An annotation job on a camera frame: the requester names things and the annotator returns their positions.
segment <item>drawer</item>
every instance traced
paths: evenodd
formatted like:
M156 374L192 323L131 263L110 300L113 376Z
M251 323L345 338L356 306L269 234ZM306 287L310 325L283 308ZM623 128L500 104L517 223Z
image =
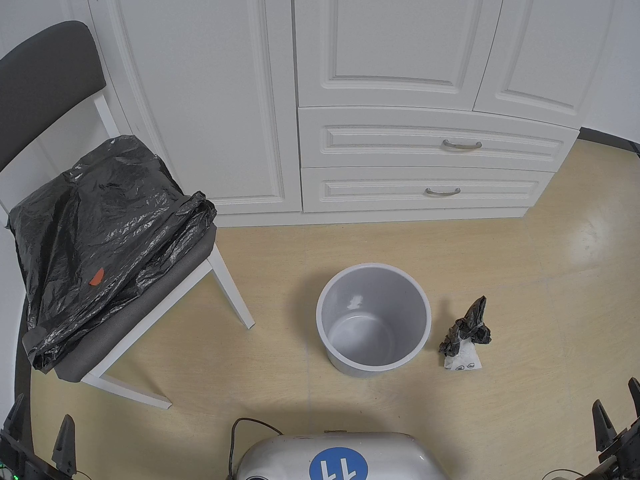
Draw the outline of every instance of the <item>drawer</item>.
M318 167L301 172L305 212L528 207L553 176L462 167Z
M300 108L298 117L302 167L441 166L556 172L578 137L578 130L564 126L455 110L309 107Z

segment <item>wooden floor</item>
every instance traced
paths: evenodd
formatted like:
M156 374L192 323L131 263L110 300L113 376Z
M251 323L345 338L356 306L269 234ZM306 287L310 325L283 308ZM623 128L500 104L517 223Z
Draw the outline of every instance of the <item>wooden floor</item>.
M135 343L109 374L168 396L169 411L34 373L36 452L51 457L69 413L78 468L93 480L220 480L231 424L251 416L288 434L409 433L452 479L586 473L594 400L618 429L635 418L639 222L640 159L578 141L523 219L222 229L255 327L207 276ZM370 380L332 367L314 319L324 284L361 262L405 270L433 311L424 350ZM493 336L477 348L483 369L445 371L438 344L480 295ZM269 436L242 425L238 458Z

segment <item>drawer handle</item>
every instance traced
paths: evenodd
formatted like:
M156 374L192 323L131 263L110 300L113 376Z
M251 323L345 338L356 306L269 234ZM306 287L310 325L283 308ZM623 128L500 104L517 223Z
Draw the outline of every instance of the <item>drawer handle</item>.
M430 196L455 196L456 194L460 194L460 187L456 188L453 192L434 192L430 188L427 188L425 192Z
M478 141L475 144L471 144L469 146L464 144L455 144L453 142L449 142L447 139L442 141L442 145L448 148L456 148L456 149L480 149L482 148L482 142Z

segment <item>chair seat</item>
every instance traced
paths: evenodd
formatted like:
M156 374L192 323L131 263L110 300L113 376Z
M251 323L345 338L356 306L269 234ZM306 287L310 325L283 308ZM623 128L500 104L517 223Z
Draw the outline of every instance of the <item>chair seat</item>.
M87 333L55 367L59 379L80 382L102 361L142 318L147 316L213 251L216 227L212 225L192 249L146 292Z

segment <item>trash can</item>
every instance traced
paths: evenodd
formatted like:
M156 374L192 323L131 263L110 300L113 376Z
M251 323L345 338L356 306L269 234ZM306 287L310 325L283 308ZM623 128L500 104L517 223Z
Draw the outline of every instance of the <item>trash can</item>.
M371 377L420 352L431 330L427 295L402 270L354 265L324 287L316 325L331 363L342 373Z

